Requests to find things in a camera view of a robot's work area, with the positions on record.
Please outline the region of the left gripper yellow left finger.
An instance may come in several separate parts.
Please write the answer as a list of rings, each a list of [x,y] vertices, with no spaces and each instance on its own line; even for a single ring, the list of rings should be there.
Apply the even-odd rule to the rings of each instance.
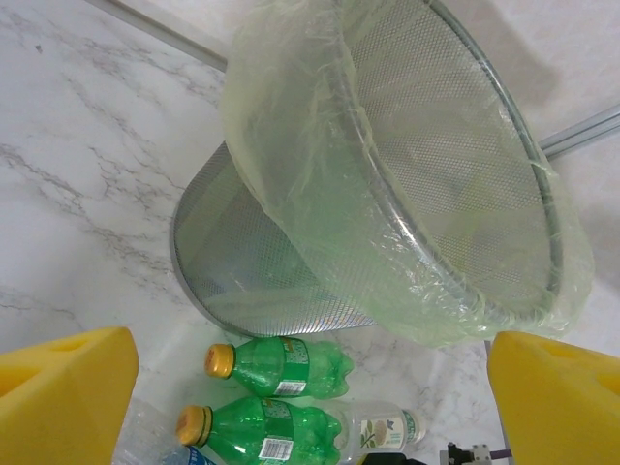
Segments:
[[[109,464],[139,368],[124,326],[2,354],[2,463]]]

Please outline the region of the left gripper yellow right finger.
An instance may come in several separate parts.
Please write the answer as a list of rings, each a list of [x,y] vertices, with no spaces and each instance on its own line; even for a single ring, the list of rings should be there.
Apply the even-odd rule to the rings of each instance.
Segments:
[[[618,463],[618,357],[505,331],[488,378],[515,463]]]

